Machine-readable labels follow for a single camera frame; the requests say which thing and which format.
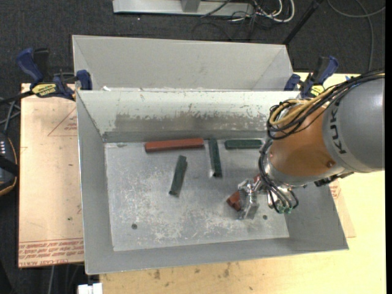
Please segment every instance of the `black carpet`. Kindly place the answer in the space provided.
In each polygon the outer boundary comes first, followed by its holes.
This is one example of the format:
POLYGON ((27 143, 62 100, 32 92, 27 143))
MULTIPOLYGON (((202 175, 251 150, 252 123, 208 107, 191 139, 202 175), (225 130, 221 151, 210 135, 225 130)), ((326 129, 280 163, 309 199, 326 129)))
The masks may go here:
MULTIPOLYGON (((60 69, 73 71, 73 34, 282 43, 312 1, 294 0, 295 17, 289 23, 271 24, 269 20, 262 20, 251 30, 249 20, 232 24, 214 17, 114 15, 112 0, 0 0, 0 96, 16 95, 20 83, 31 81, 15 62, 18 52, 24 48, 48 47, 51 51, 51 72, 59 72, 60 69)), ((385 5, 385 0, 358 1, 368 13, 385 5)), ((355 0, 330 2, 342 12, 364 14, 355 0)), ((344 17, 335 12, 327 1, 321 3, 288 46, 294 70, 310 71, 319 56, 328 55, 333 55, 339 61, 339 73, 363 73, 369 68, 384 67, 385 11, 370 19, 371 25, 366 17, 344 17)), ((3 106, 0 108, 0 120, 6 115, 7 108, 3 106)), ((18 150, 18 118, 11 121, 7 133, 18 150)), ((18 269, 16 266, 17 214, 16 188, 0 197, 0 261, 17 293, 46 293, 50 268, 18 269)), ((65 293, 66 275, 70 279, 75 269, 76 266, 56 267, 53 293, 65 293)), ((83 269, 79 268, 75 283, 81 281, 86 282, 86 277, 83 269)))

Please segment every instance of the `metal stand base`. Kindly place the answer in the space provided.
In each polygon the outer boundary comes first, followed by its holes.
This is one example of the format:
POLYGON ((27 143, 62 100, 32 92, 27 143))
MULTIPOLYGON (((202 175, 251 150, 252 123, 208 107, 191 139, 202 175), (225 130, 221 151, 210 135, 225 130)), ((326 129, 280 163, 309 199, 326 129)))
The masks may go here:
MULTIPOLYGON (((183 11, 181 0, 113 0, 114 13, 155 13, 177 15, 204 15, 220 7, 223 2, 201 1, 196 11, 183 11)), ((236 12, 250 12, 248 3, 231 2, 214 13, 214 16, 231 16, 236 12)))

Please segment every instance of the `yellow label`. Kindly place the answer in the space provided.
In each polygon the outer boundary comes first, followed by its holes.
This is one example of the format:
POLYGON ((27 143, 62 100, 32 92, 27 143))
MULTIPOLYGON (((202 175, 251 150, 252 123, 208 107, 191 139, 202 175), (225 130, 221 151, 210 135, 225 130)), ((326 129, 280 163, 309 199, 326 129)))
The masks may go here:
POLYGON ((324 91, 324 87, 322 85, 313 85, 311 89, 311 94, 314 96, 318 96, 324 91))
POLYGON ((38 84, 31 90, 34 94, 44 96, 56 91, 56 84, 53 83, 42 83, 38 84))

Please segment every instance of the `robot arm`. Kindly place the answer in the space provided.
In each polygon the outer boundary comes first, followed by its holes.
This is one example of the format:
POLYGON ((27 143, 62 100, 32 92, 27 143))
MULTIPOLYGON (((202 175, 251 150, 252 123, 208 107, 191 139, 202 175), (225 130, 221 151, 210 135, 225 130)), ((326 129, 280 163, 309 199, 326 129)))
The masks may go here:
POLYGON ((277 212, 290 213, 298 206, 296 186, 383 170, 383 70, 332 86, 310 100, 292 99, 273 106, 267 129, 260 150, 260 177, 239 186, 246 196, 240 212, 243 219, 253 218, 256 193, 267 194, 277 212))

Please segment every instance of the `blue clamp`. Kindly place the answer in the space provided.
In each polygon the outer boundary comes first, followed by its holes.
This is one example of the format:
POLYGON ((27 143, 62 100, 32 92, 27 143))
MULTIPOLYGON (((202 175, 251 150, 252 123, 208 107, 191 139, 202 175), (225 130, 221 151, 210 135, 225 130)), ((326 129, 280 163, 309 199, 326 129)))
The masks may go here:
POLYGON ((79 80, 82 90, 92 90, 91 77, 86 70, 79 70, 78 72, 76 72, 76 78, 79 80))
POLYGON ((290 76, 286 85, 284 86, 284 91, 293 91, 297 85, 300 83, 301 77, 298 74, 293 74, 290 76))
POLYGON ((323 85, 326 79, 336 72, 338 67, 339 63, 333 56, 319 57, 317 67, 313 73, 309 73, 302 86, 301 97, 314 97, 311 93, 312 87, 314 85, 323 85))
MULTIPOLYGON (((17 56, 17 64, 22 71, 33 78, 30 84, 32 94, 41 98, 60 97, 74 100, 75 91, 69 88, 66 82, 60 76, 55 76, 52 82, 43 82, 43 74, 34 62, 33 49, 27 48, 21 51, 17 56)), ((79 70, 76 77, 72 80, 79 80, 81 89, 92 90, 92 81, 90 74, 86 70, 79 70)))

